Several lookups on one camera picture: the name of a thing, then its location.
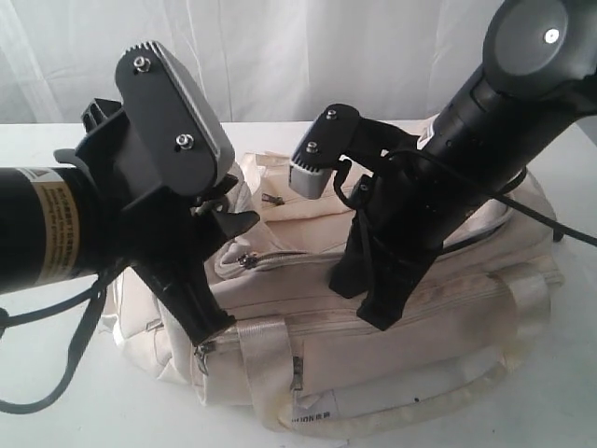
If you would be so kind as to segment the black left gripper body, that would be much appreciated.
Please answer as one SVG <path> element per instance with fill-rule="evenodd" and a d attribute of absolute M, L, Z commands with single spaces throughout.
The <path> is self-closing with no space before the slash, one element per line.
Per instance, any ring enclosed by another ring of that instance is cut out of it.
<path fill-rule="evenodd" d="M 123 103 L 96 98 L 81 121 L 86 134 L 77 147 L 55 153 L 69 166 L 80 206 L 76 276 L 120 260 L 134 264 L 172 254 L 205 262 L 222 246 L 204 237 L 204 203 L 212 189 L 187 197 L 166 187 Z"/>

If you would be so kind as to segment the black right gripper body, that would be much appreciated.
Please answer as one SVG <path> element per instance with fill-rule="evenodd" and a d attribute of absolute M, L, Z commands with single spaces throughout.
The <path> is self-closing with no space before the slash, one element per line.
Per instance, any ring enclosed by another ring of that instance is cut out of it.
<path fill-rule="evenodd" d="M 422 148 L 396 126 L 353 119 L 347 154 L 373 170 L 359 188 L 350 230 L 351 259 L 430 260 L 471 211 L 471 132 L 458 118 L 438 117 Z"/>

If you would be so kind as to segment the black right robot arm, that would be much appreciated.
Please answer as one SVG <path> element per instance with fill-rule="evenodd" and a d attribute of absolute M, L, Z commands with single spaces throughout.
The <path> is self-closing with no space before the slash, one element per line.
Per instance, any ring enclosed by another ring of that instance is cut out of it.
<path fill-rule="evenodd" d="M 556 137 L 596 112 L 596 5 L 506 1 L 480 66 L 420 148 L 391 148 L 354 192 L 356 214 L 329 286 L 361 296 L 357 315 L 386 330 L 445 241 Z"/>

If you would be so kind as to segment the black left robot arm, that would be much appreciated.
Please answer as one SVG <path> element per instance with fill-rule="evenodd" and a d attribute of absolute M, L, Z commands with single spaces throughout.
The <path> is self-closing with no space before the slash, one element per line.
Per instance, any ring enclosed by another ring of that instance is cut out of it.
<path fill-rule="evenodd" d="M 56 166 L 1 171 L 2 291 L 95 275 L 79 299 L 98 301 L 132 269 L 193 343 L 230 328 L 204 265 L 258 223 L 228 209 L 239 177 L 174 144 L 152 147 L 119 102 L 92 102 L 84 124 Z"/>

